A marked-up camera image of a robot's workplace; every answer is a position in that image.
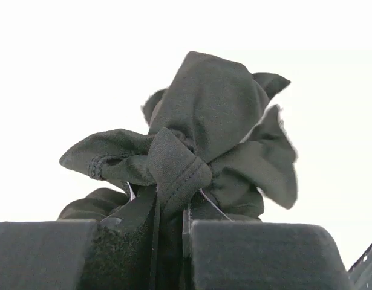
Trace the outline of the black t shirt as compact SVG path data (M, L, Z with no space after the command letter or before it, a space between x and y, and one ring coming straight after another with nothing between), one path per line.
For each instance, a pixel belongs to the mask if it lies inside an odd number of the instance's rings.
M258 221L264 197L290 209L298 189L296 152L271 105L290 81L250 73L238 63L189 52L171 85L142 108L149 131L92 134L60 164L92 179L140 193L155 188L160 204L157 289L178 289L183 210L206 193L233 220Z

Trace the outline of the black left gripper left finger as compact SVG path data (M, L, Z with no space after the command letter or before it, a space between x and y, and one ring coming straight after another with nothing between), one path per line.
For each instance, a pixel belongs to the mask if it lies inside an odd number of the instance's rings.
M0 222L0 290L154 289L151 188L104 221Z

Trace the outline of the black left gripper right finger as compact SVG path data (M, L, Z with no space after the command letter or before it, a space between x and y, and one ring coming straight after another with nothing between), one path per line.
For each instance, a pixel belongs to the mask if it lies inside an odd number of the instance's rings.
M228 221L209 205L183 214L187 289L351 289L317 225Z

